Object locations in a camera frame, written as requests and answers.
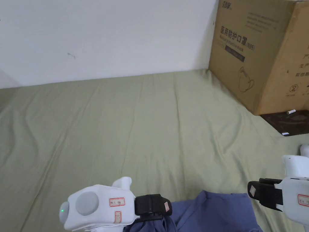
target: blue fabric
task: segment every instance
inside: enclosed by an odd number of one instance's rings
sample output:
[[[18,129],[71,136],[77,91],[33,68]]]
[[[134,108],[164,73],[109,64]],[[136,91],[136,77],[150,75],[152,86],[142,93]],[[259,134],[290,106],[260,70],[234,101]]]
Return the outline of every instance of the blue fabric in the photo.
[[[196,199],[172,203],[173,214],[158,221],[135,223],[125,232],[262,232],[246,193],[202,191]]]

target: wrinkled sheet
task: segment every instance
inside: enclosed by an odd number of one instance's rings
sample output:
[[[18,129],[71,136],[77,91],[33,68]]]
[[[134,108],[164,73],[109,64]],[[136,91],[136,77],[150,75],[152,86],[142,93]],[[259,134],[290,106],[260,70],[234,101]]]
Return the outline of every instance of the wrinkled sheet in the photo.
[[[205,70],[2,89],[1,230],[64,231],[70,194],[122,176],[136,196],[170,201],[244,193],[251,180],[284,178],[282,156],[308,141],[280,135]],[[303,231],[252,204],[263,231]]]

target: white wall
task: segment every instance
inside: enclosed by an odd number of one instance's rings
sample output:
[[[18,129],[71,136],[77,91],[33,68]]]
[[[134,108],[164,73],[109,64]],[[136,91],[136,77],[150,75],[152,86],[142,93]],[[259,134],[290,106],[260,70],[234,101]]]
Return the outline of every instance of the white wall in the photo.
[[[217,4],[0,0],[0,88],[207,68]]]

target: gray button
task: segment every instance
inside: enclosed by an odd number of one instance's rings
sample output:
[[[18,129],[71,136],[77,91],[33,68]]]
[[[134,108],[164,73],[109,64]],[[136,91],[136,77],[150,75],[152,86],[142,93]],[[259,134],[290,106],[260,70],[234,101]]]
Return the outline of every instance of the gray button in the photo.
[[[68,214],[69,214],[69,202],[63,202],[62,205],[60,206],[60,210],[59,210],[59,219],[61,221],[61,223],[65,223],[66,219],[68,218]]]
[[[94,192],[84,192],[76,200],[77,212],[83,216],[92,214],[99,206],[99,198]]]

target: cardboard box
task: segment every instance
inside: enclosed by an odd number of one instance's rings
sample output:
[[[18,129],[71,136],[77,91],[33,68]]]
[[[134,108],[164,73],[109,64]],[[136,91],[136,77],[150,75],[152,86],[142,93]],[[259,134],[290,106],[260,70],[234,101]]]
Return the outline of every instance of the cardboard box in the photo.
[[[309,2],[220,0],[209,69],[255,115],[306,109]]]

